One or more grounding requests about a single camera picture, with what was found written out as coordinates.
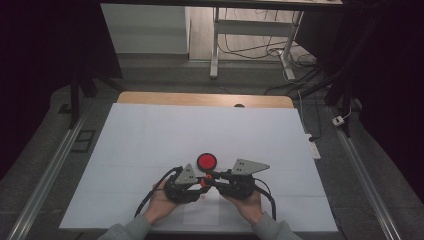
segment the hand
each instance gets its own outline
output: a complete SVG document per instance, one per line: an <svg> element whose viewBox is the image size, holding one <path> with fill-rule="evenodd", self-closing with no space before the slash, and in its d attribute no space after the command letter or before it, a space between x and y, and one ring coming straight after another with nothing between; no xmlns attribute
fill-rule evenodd
<svg viewBox="0 0 424 240"><path fill-rule="evenodd" d="M261 194L259 192L254 191L252 196L244 200L237 200L226 196L223 197L237 207L241 216L246 219L252 227L255 226L262 218Z"/></svg>
<svg viewBox="0 0 424 240"><path fill-rule="evenodd" d="M166 180L164 180L158 189L163 189ZM143 216L147 219L150 225L155 224L160 219L168 216L178 205L169 201L163 190L157 190L150 198L149 207L143 213Z"/></svg>

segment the white board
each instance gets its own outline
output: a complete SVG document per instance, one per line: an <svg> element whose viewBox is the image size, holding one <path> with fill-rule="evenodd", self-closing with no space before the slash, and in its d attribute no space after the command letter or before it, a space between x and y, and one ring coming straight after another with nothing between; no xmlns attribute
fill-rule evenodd
<svg viewBox="0 0 424 240"><path fill-rule="evenodd" d="M113 105L60 228L127 224L168 170L196 166L205 152L217 157L220 169L232 169L237 158L269 164L254 177L270 187L277 220L294 231L337 231L296 109L143 104ZM178 207L155 230L251 232L216 191L199 201ZM271 214L266 198L262 205Z"/></svg>

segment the metal rail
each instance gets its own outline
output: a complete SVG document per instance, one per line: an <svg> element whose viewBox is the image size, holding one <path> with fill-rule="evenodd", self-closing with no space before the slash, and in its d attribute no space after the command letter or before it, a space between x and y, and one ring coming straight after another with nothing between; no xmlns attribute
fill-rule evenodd
<svg viewBox="0 0 424 240"><path fill-rule="evenodd" d="M336 117L334 110L327 107L327 111L331 118ZM386 204L377 192L370 174L368 173L361 157L356 151L354 142L352 139L346 137L341 128L337 128L336 130L340 141L342 142L342 145L349 157L352 167L358 176L359 182L361 183L362 188L367 195L368 201L374 208L376 217L380 222L381 228L386 235L386 238L389 240L401 240L402 238L399 234L399 231L397 230L396 224L393 221L389 211L387 210Z"/></svg>
<svg viewBox="0 0 424 240"><path fill-rule="evenodd" d="M69 129L65 134L7 239L25 239L28 235L28 232L34 223L34 220L37 217L44 203L44 200L46 199L60 169L62 168L63 163L66 160L66 157L68 156L68 153L72 147L73 142L75 141L75 138L78 135L79 130L87 119L91 105L92 100L87 100L86 104L83 104L81 117L75 124L74 128Z"/></svg>

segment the gray sleeve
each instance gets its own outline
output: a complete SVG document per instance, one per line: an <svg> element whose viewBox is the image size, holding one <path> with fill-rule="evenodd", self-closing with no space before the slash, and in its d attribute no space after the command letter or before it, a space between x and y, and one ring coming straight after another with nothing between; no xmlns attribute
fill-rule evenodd
<svg viewBox="0 0 424 240"><path fill-rule="evenodd" d="M252 230L261 240L301 240L286 221L277 223L266 212Z"/></svg>
<svg viewBox="0 0 424 240"><path fill-rule="evenodd" d="M141 240L150 230L152 230L150 223L142 214L139 214L125 227L121 224L113 225L99 240Z"/></svg>

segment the red object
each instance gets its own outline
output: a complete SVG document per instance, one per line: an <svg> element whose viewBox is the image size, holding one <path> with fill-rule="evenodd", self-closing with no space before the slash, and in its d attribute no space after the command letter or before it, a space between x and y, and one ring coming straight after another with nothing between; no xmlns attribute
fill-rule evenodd
<svg viewBox="0 0 424 240"><path fill-rule="evenodd" d="M205 178L212 179L212 176L211 176L210 174L206 174ZM207 186L209 186L209 185L207 185L207 184L205 183L205 180L203 180L203 178L202 178L202 180L200 180L200 186L202 186L202 187L207 187Z"/></svg>
<svg viewBox="0 0 424 240"><path fill-rule="evenodd" d="M214 170L216 163L216 157L211 153L203 153L197 158L197 166L202 171Z"/></svg>

